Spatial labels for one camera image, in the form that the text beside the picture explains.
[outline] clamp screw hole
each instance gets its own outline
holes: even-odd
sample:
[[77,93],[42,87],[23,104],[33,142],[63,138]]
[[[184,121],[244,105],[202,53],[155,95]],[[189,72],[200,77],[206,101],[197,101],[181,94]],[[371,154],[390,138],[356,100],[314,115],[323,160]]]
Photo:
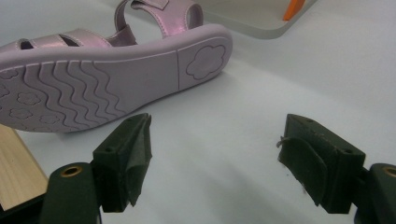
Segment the clamp screw hole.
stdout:
[[348,154],[352,154],[353,153],[353,151],[351,149],[348,149],[348,148],[344,148],[343,150],[345,151],[345,153],[348,153]]
[[71,177],[74,175],[78,175],[79,173],[81,173],[82,168],[80,166],[71,166],[71,167],[67,167],[66,169],[64,169],[61,173],[62,177]]
[[384,169],[384,171],[385,171],[385,173],[387,175],[390,175],[392,177],[396,177],[396,168],[387,166],[387,167],[384,167],[383,169]]

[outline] pink sandal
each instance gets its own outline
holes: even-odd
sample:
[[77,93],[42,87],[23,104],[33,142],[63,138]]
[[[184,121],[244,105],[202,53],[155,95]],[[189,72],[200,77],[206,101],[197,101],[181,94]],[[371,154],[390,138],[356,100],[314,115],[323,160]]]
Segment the pink sandal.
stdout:
[[68,133],[123,117],[165,95],[218,75],[233,49],[221,25],[203,25],[190,0],[138,0],[163,39],[137,45],[124,9],[103,38],[77,29],[0,48],[0,123],[29,132]]

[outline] metallic pink leather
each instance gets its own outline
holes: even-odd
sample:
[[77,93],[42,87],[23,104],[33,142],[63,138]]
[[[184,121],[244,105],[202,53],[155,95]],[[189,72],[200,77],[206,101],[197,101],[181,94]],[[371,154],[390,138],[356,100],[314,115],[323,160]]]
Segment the metallic pink leather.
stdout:
[[80,47],[96,47],[96,48],[112,47],[105,38],[88,30],[77,29],[74,31],[60,34],[60,36],[71,39],[73,42],[77,43]]
[[170,1],[164,9],[134,1],[132,2],[132,8],[143,9],[154,17],[160,25],[164,38],[201,26],[204,22],[201,7],[192,1]]
[[37,39],[30,40],[33,48],[59,48],[67,47],[67,44],[62,40],[59,35],[47,35]]
[[126,25],[122,30],[109,37],[107,41],[113,47],[132,46],[136,44],[136,38],[134,38],[129,25]]
[[3,47],[0,47],[0,54],[7,52],[7,51],[13,51],[13,50],[21,50],[21,43],[24,41],[28,41],[27,39],[20,39],[15,42],[9,43],[4,45]]
[[[114,15],[114,22],[115,22],[117,31],[122,30],[126,26],[124,10],[125,10],[126,4],[130,1],[133,1],[133,0],[122,0],[119,3],[119,5],[117,6],[116,13]],[[169,3],[169,0],[135,0],[135,1],[145,4],[147,6],[153,7],[153,8],[158,8],[160,10],[163,10],[166,7],[166,5]]]

